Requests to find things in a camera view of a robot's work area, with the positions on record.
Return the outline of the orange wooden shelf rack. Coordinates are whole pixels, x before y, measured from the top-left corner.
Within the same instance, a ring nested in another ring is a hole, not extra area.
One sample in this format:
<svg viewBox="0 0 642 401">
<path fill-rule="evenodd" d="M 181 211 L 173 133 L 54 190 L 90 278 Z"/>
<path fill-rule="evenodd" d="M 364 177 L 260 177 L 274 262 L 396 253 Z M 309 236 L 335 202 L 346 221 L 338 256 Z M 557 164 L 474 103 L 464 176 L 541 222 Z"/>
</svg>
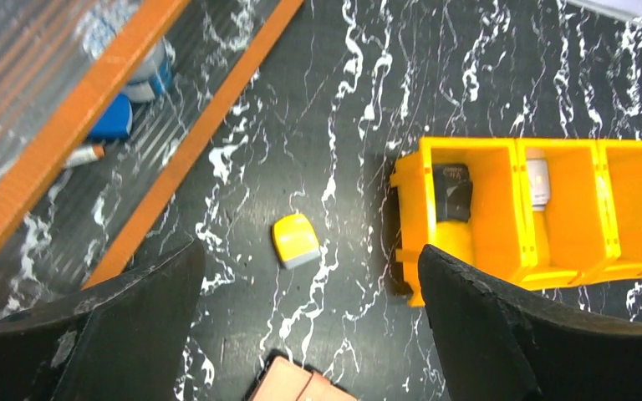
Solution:
<svg viewBox="0 0 642 401">
<path fill-rule="evenodd" d="M 0 287 L 122 272 L 299 1 L 0 1 Z M 61 170 L 155 44 L 172 86 L 128 141 Z"/>
</svg>

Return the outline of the blue round cap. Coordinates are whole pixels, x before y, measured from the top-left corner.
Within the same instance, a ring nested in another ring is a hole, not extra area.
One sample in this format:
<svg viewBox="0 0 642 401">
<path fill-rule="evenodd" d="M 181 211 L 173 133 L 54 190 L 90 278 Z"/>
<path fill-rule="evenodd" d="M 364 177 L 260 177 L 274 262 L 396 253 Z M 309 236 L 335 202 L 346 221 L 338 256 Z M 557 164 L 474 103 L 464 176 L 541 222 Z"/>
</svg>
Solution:
<svg viewBox="0 0 642 401">
<path fill-rule="evenodd" d="M 118 94 L 86 136 L 87 140 L 122 140 L 128 138 L 133 124 L 130 100 Z"/>
</svg>

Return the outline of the pink leather card holder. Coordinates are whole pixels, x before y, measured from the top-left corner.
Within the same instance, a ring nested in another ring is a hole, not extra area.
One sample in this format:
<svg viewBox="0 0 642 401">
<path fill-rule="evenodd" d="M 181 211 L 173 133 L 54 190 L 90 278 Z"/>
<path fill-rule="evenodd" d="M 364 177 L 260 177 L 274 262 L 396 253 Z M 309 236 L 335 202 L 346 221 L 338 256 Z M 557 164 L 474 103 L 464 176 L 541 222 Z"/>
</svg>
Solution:
<svg viewBox="0 0 642 401">
<path fill-rule="evenodd" d="M 355 396 L 333 384 L 321 373 L 307 370 L 283 356 L 272 359 L 249 399 L 255 401 L 357 400 Z"/>
</svg>

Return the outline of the white orange marker pen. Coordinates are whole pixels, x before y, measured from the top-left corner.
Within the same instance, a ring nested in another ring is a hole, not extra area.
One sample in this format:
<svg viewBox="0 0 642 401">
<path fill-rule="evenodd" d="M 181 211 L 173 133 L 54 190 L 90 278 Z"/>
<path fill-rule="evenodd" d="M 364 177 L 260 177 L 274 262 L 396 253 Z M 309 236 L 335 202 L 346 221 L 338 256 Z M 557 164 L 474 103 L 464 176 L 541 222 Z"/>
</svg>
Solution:
<svg viewBox="0 0 642 401">
<path fill-rule="evenodd" d="M 82 145 L 76 148 L 63 164 L 63 169 L 71 169 L 102 160 L 105 156 L 103 145 Z"/>
</svg>

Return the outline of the blue white tape roll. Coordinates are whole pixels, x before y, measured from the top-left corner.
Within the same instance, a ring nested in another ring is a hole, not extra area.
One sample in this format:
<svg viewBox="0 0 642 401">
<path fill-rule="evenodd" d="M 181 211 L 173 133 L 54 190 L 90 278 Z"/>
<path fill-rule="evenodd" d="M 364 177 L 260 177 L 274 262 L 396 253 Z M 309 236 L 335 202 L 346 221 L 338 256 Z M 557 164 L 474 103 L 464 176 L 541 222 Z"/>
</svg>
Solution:
<svg viewBox="0 0 642 401">
<path fill-rule="evenodd" d="M 168 90 L 172 79 L 171 58 L 166 51 L 166 41 L 161 39 L 143 58 L 122 89 L 122 94 L 132 103 L 149 103 Z"/>
</svg>

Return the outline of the small yellow grey box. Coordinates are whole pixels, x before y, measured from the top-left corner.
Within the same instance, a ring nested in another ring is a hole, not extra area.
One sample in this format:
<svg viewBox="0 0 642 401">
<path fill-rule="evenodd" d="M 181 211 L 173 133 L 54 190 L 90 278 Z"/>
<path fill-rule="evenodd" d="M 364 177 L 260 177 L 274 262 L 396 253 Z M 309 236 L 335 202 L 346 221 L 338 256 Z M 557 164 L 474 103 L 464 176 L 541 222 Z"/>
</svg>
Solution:
<svg viewBox="0 0 642 401">
<path fill-rule="evenodd" d="M 272 238 L 278 258 L 286 270 L 317 261 L 321 257 L 318 237 L 304 214 L 291 214 L 275 222 Z"/>
</svg>

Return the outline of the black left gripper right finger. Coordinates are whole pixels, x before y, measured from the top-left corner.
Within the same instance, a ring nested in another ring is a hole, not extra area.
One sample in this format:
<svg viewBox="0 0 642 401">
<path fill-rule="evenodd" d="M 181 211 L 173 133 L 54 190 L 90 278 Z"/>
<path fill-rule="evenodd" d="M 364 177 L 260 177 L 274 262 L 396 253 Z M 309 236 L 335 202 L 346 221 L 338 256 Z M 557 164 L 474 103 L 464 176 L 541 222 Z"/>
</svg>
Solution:
<svg viewBox="0 0 642 401">
<path fill-rule="evenodd" d="M 542 297 L 426 245 L 420 292 L 453 400 L 642 400 L 642 322 Z"/>
</svg>

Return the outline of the black wallet in bin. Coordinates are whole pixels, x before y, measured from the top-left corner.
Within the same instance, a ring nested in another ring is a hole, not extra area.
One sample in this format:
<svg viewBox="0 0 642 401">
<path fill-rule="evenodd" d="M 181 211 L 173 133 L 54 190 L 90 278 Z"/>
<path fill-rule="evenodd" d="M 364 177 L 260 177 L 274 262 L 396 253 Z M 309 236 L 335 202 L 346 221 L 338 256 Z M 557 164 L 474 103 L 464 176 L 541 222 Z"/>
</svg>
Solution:
<svg viewBox="0 0 642 401">
<path fill-rule="evenodd" d="M 471 218 L 473 183 L 463 164 L 432 166 L 436 221 L 467 223 Z"/>
</svg>

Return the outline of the card stack middle bin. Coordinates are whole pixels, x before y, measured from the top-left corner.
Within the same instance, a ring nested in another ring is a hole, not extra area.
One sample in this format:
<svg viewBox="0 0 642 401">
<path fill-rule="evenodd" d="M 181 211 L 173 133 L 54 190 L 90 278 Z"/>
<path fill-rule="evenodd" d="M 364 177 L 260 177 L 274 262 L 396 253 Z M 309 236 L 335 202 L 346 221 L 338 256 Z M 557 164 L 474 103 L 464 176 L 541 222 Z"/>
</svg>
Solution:
<svg viewBox="0 0 642 401">
<path fill-rule="evenodd" d="M 551 199 L 548 161 L 543 150 L 527 148 L 527 178 L 532 210 L 544 211 Z"/>
</svg>

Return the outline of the yellow three-compartment bin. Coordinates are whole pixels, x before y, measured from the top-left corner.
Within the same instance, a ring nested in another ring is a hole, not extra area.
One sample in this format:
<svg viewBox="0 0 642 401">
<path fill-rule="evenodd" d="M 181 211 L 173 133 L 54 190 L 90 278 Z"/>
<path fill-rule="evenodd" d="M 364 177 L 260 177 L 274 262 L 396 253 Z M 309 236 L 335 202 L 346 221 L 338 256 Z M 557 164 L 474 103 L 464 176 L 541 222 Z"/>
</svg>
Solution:
<svg viewBox="0 0 642 401">
<path fill-rule="evenodd" d="M 533 211 L 527 148 L 543 150 L 551 199 Z M 432 166 L 463 164 L 471 218 L 436 221 Z M 642 140 L 423 137 L 390 177 L 399 196 L 396 260 L 423 307 L 418 259 L 432 245 L 535 291 L 642 278 Z"/>
</svg>

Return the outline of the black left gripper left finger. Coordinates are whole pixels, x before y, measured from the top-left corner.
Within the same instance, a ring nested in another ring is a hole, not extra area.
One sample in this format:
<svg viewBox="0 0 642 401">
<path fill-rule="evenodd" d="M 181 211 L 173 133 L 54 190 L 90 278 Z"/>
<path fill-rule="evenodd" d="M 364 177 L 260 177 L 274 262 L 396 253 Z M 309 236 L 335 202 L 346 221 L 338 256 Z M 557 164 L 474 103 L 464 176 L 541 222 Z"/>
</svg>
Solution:
<svg viewBox="0 0 642 401">
<path fill-rule="evenodd" d="M 0 400 L 170 400 L 205 273 L 192 242 L 0 320 Z"/>
</svg>

